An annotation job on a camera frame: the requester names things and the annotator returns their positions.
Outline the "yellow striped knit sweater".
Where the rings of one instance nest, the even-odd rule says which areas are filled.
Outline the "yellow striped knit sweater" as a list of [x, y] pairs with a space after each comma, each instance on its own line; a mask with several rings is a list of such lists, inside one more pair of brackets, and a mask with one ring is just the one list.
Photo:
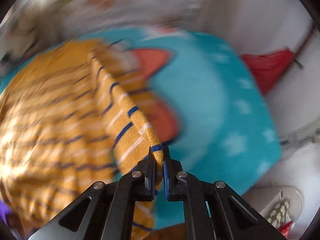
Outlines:
[[1, 94], [1, 200], [30, 232], [96, 181], [163, 151], [136, 55], [98, 40], [35, 56]]

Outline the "green white patterned item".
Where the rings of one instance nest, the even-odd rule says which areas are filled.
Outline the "green white patterned item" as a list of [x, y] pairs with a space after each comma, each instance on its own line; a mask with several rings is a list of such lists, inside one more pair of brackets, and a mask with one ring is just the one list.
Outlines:
[[290, 202], [287, 199], [278, 201], [265, 219], [276, 229], [291, 221], [289, 216]]

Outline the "purple object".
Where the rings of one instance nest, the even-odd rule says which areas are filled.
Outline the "purple object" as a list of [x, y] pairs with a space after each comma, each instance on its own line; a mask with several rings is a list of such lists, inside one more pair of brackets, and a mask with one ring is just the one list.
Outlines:
[[0, 216], [5, 224], [7, 224], [6, 215], [9, 214], [12, 214], [12, 210], [0, 200]]

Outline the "turquoise fleece cartoon blanket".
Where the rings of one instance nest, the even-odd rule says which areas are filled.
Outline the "turquoise fleece cartoon blanket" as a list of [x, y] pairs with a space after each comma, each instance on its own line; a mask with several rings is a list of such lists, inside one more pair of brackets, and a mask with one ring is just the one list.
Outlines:
[[[172, 157], [197, 178], [224, 180], [243, 194], [280, 158], [263, 97], [225, 41], [147, 28], [113, 29], [69, 41], [87, 40], [136, 55], [152, 94], [140, 105], [151, 107], [147, 119], [161, 146], [168, 146]], [[1, 94], [29, 62], [1, 80]]]

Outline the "red plastic bag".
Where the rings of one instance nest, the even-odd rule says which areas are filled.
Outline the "red plastic bag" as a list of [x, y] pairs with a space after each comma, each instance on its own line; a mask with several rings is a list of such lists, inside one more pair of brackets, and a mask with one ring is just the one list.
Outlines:
[[294, 52], [289, 49], [276, 50], [268, 54], [242, 54], [244, 61], [263, 95], [267, 94], [292, 63]]

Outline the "white leaf-print pillow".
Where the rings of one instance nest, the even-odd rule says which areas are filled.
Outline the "white leaf-print pillow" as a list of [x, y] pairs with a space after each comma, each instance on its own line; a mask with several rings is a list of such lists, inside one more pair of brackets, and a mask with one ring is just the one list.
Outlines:
[[49, 45], [128, 25], [189, 24], [204, 0], [29, 0], [40, 39]]

